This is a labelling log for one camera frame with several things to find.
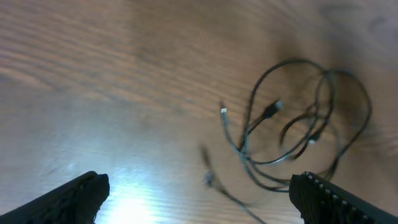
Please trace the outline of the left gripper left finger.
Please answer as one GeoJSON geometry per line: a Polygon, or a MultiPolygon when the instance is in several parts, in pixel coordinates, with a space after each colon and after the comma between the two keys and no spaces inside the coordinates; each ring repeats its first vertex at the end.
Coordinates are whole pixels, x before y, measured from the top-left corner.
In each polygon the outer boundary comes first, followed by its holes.
{"type": "Polygon", "coordinates": [[[1,215],[1,223],[94,224],[109,191],[108,175],[89,171],[1,215]]]}

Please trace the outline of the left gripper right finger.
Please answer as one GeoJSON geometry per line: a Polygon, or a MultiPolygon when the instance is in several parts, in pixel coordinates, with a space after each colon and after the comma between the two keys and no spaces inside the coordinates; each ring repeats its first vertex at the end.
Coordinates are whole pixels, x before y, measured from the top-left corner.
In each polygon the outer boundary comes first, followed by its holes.
{"type": "Polygon", "coordinates": [[[309,224],[397,224],[397,217],[312,172],[293,175],[289,198],[309,224]]]}

